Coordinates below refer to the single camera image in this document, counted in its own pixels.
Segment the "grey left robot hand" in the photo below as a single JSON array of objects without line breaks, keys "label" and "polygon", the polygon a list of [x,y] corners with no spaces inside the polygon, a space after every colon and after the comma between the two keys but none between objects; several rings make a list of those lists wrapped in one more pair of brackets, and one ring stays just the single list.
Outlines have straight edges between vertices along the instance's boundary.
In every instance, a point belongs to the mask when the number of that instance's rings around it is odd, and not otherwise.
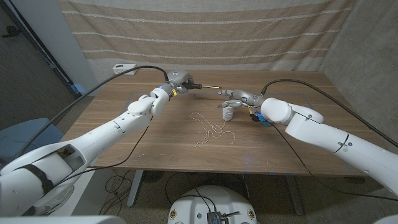
[{"label": "grey left robot hand", "polygon": [[162,84],[162,89],[169,95],[173,95],[173,90],[177,93],[185,94],[188,92],[187,85],[193,83],[193,77],[185,70],[174,70],[167,74],[168,80]]}]

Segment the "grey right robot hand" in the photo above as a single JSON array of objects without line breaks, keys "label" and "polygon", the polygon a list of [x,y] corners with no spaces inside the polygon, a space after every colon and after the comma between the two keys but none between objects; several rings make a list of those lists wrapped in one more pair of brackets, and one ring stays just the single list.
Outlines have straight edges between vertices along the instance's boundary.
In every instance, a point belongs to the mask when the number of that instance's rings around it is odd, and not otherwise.
[{"label": "grey right robot hand", "polygon": [[221,90],[218,94],[229,97],[229,100],[219,104],[218,108],[237,108],[241,106],[261,107],[266,100],[263,97],[244,90]]}]

